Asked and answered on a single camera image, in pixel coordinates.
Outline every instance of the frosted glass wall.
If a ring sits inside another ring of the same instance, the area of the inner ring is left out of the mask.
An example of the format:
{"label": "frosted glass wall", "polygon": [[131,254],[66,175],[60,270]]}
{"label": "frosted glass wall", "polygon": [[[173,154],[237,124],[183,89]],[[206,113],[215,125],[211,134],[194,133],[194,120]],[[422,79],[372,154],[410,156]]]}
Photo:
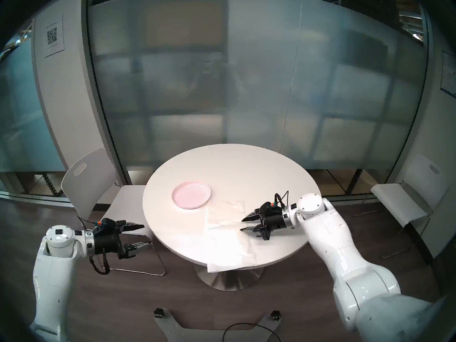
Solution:
{"label": "frosted glass wall", "polygon": [[0,172],[62,172],[38,99],[31,40],[0,63]]}
{"label": "frosted glass wall", "polygon": [[124,167],[229,142],[388,170],[424,81],[413,39],[319,0],[112,0],[89,32]]}

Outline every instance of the cable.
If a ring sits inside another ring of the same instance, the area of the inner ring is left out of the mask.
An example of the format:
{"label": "cable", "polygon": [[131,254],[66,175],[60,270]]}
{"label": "cable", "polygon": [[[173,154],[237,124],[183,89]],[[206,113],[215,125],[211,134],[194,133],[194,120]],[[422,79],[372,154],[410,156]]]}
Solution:
{"label": "cable", "polygon": [[93,256],[89,256],[89,261],[90,263],[92,264],[93,268],[95,269],[95,271],[99,274],[108,274],[111,269],[109,268],[109,264],[108,264],[108,259],[106,259],[106,253],[104,252],[104,249],[103,249],[103,266],[104,266],[104,272],[103,271],[100,271],[98,269],[97,266],[95,266],[95,263],[94,263],[94,257]]}
{"label": "cable", "polygon": [[281,200],[283,200],[283,198],[285,197],[286,195],[286,205],[288,206],[288,190],[287,192],[285,192],[285,194],[282,196]]}
{"label": "cable", "polygon": [[276,193],[274,195],[274,202],[275,203],[280,203],[280,205],[282,206],[282,208],[285,207],[284,203],[282,202],[282,199],[280,198],[280,195],[278,193]]}
{"label": "cable", "polygon": [[282,342],[279,338],[279,336],[277,336],[277,334],[272,331],[271,329],[267,328],[267,327],[264,327],[264,326],[261,326],[261,325],[258,325],[258,324],[251,324],[249,322],[238,322],[237,324],[233,324],[233,325],[230,325],[227,327],[227,329],[225,330],[225,332],[223,332],[223,336],[222,336],[222,342],[225,341],[225,334],[227,333],[227,331],[232,328],[233,326],[236,326],[236,325],[250,325],[250,326],[258,326],[258,327],[262,327],[264,328],[265,330],[268,330],[269,332],[271,332],[274,336],[277,337],[277,339],[279,340],[279,342]]}
{"label": "cable", "polygon": [[77,217],[78,217],[78,218],[79,218],[79,220],[81,221],[81,224],[82,224],[82,226],[84,227],[84,230],[87,230],[87,228],[86,228],[86,226],[85,226],[84,222],[82,221],[82,218],[81,218],[81,217],[79,217],[79,216],[77,216]]}
{"label": "cable", "polygon": [[79,220],[81,221],[81,223],[82,223],[82,226],[84,227],[84,229],[85,229],[85,230],[87,230],[87,228],[86,228],[86,226],[85,226],[84,222],[87,222],[87,223],[92,223],[92,224],[98,224],[97,222],[91,222],[91,221],[88,221],[88,220],[86,220],[86,219],[83,219],[83,218],[81,218],[81,217],[79,217],[79,216],[76,216],[76,217],[78,217],[78,218],[79,218]]}

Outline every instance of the chair backrest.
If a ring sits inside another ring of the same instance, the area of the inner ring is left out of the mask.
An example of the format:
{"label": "chair backrest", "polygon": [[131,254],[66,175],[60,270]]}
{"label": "chair backrest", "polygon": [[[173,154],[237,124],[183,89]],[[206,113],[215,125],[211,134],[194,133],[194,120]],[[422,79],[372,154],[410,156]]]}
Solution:
{"label": "chair backrest", "polygon": [[412,186],[432,210],[448,188],[448,181],[442,170],[421,154],[417,154],[411,161],[405,171],[404,182]]}
{"label": "chair backrest", "polygon": [[115,183],[114,165],[103,148],[74,163],[62,179],[62,190],[80,217],[88,219],[98,199]]}

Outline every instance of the metal table pedestal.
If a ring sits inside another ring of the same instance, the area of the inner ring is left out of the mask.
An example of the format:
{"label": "metal table pedestal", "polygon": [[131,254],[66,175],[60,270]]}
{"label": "metal table pedestal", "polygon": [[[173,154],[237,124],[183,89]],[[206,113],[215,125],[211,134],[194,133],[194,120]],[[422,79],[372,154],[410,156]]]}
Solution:
{"label": "metal table pedestal", "polygon": [[208,269],[205,266],[194,265],[194,267],[199,278],[204,283],[219,291],[240,291],[250,287],[265,270],[264,268],[259,268],[208,273]]}

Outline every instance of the wooden floor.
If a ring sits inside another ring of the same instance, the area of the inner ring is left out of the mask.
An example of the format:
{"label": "wooden floor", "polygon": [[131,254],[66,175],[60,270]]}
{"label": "wooden floor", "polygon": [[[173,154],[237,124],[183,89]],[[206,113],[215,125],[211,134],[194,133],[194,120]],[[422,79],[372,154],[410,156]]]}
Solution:
{"label": "wooden floor", "polygon": [[[390,269],[403,294],[436,301],[439,292],[435,277],[415,248],[380,259],[380,255],[410,244],[405,234],[396,236],[400,226],[389,213],[352,218],[355,213],[380,206],[340,206],[337,210],[366,260]],[[100,212],[92,214],[93,219],[101,216]],[[2,289],[26,324],[35,315],[32,271],[39,243],[46,230],[56,224],[81,229],[74,209],[0,201]],[[276,332],[284,342],[361,340],[356,332],[344,330],[332,297],[331,276],[309,245],[267,267],[255,285],[237,292],[205,285],[190,262],[158,241],[156,247],[168,270],[164,277],[119,271],[102,276],[94,272],[88,260],[79,262],[68,311],[71,341],[166,341],[153,319],[157,307],[170,309],[182,326],[199,329],[258,322],[263,314],[280,310],[283,320]],[[110,258],[112,267],[160,271],[152,251],[130,260],[116,260]]]}

